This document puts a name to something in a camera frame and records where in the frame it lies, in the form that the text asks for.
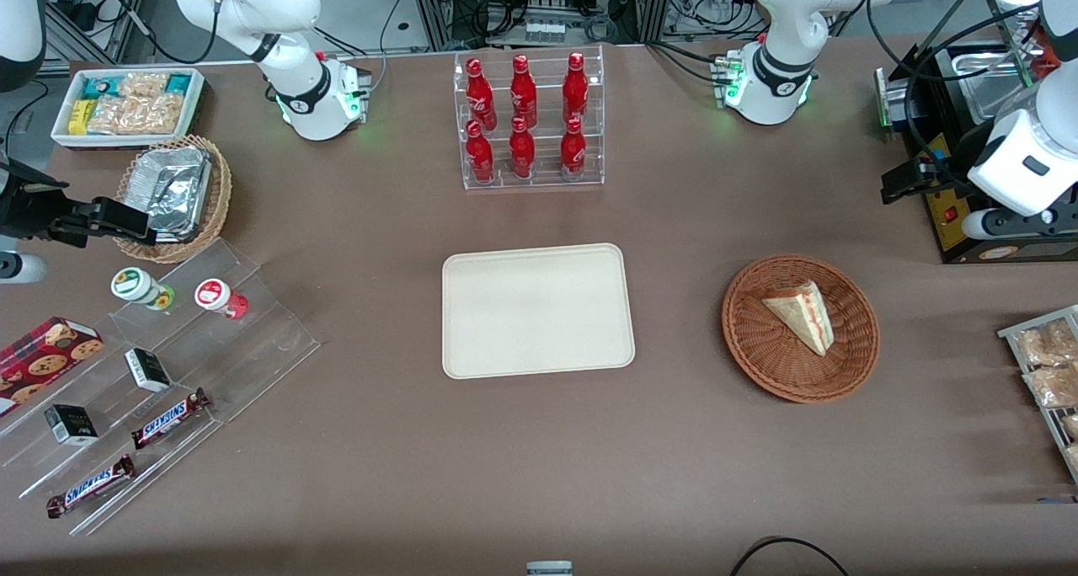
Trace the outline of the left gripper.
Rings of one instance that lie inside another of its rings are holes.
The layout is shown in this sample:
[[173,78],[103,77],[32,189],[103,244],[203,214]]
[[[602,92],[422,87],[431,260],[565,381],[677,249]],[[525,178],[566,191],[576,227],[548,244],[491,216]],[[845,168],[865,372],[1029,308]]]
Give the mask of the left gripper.
[[900,164],[883,173],[882,203],[890,205],[898,200],[923,193],[925,188],[980,191],[968,174],[985,154],[992,131],[994,122],[987,120],[962,135],[958,143],[950,151],[932,151],[936,159],[921,157],[920,164]]

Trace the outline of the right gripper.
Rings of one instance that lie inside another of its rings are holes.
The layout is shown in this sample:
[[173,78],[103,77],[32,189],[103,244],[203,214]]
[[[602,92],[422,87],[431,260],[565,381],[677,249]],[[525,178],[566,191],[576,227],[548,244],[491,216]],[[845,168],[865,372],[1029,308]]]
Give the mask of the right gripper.
[[1,234],[19,241],[39,238],[85,248],[94,231],[100,236],[157,245],[157,231],[149,216],[120,201],[96,197],[91,219],[72,214],[77,203],[66,197],[69,182],[54,179],[20,162],[3,162]]

